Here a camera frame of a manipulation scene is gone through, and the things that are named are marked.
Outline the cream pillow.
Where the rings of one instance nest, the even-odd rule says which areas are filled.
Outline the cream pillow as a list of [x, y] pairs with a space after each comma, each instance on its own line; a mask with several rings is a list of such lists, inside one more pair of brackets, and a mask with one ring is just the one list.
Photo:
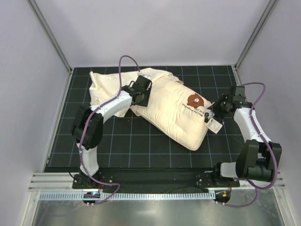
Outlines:
[[177, 143], [196, 151], [208, 130], [205, 111], [211, 102], [170, 72], [145, 68], [141, 73], [152, 81], [149, 102], [147, 107], [135, 105], [130, 109]]

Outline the white pillow tag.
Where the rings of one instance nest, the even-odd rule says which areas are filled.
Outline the white pillow tag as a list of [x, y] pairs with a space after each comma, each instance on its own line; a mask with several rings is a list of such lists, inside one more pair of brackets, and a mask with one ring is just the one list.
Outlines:
[[219, 123], [217, 120], [215, 120], [214, 118], [211, 118], [209, 119], [206, 127], [213, 133], [217, 134], [221, 130], [223, 125]]

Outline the cream pillowcase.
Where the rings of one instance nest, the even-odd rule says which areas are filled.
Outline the cream pillowcase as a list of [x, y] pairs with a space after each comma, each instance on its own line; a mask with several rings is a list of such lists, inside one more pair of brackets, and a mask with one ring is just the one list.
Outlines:
[[130, 84], [131, 81], [135, 81], [138, 75], [146, 74], [151, 77], [152, 88], [150, 99], [147, 107], [142, 106], [131, 106], [131, 109], [137, 116], [146, 117], [147, 119], [153, 118], [155, 115], [155, 103], [158, 100], [155, 94], [162, 88], [166, 87], [172, 82], [183, 84], [176, 76], [171, 72], [164, 70], [157, 70], [154, 68], [145, 68], [140, 71], [125, 72], [121, 74], [121, 80], [119, 79], [118, 73], [113, 74], [99, 74], [93, 71], [90, 72], [90, 78], [92, 85], [89, 88], [91, 105], [99, 104], [111, 96], [117, 94], [119, 90], [119, 82], [122, 82], [122, 86]]

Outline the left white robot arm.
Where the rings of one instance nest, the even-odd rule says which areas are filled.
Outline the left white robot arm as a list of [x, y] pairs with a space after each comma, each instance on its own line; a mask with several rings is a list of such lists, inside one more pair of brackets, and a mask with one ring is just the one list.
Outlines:
[[80, 171], [83, 183], [88, 188], [103, 186], [119, 186], [118, 183], [105, 183], [99, 179], [97, 172], [97, 146], [103, 138], [104, 123], [117, 112], [138, 105], [147, 107], [152, 88], [150, 76], [140, 74], [129, 85], [120, 86], [117, 94], [107, 100], [90, 107], [80, 106], [71, 134], [77, 141], [80, 157]]

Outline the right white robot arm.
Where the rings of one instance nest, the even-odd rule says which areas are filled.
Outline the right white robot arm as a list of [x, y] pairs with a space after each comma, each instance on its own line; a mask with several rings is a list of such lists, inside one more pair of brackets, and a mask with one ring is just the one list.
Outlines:
[[217, 119], [232, 117], [244, 139], [244, 145], [236, 162], [218, 163], [218, 171], [212, 174], [216, 186], [224, 186], [229, 178], [248, 179], [275, 183], [282, 147], [274, 143], [260, 126], [255, 105], [247, 102], [244, 86], [230, 86], [209, 108], [211, 118], [208, 128], [217, 132], [221, 124]]

